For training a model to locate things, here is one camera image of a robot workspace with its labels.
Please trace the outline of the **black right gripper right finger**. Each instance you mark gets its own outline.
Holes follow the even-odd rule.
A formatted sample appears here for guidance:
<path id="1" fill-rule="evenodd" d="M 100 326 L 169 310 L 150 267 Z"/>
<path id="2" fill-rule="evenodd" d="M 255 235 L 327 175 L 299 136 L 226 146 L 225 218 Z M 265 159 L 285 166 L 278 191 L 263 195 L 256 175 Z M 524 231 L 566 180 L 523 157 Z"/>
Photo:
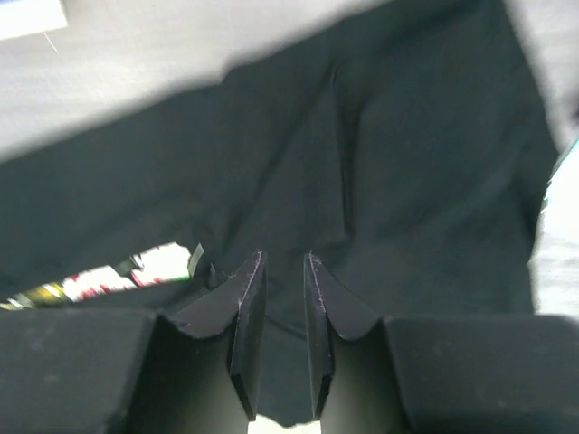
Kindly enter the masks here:
<path id="1" fill-rule="evenodd" d="M 575 433 L 569 316 L 379 316 L 304 259 L 312 411 L 325 433 Z"/>

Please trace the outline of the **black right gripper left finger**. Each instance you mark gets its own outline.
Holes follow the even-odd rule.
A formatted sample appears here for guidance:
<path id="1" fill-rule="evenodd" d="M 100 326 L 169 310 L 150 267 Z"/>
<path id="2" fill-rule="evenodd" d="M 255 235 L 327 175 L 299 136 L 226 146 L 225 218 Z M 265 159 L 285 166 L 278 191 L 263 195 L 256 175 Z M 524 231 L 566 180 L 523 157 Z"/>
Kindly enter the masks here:
<path id="1" fill-rule="evenodd" d="M 4 433 L 244 433 L 257 414 L 265 253 L 181 311 L 1 315 Z"/>

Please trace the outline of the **black t shirt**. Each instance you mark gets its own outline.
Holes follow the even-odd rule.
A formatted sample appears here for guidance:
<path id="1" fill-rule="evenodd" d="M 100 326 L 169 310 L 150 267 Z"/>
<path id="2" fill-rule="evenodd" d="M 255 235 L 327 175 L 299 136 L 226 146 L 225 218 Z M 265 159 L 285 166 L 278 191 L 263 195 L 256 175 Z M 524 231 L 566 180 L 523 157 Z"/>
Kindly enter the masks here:
<path id="1" fill-rule="evenodd" d="M 312 419 L 303 260 L 383 315 L 531 314 L 558 152 L 502 1 L 391 1 L 1 165 L 1 293 L 174 242 L 268 255 L 259 411 Z"/>

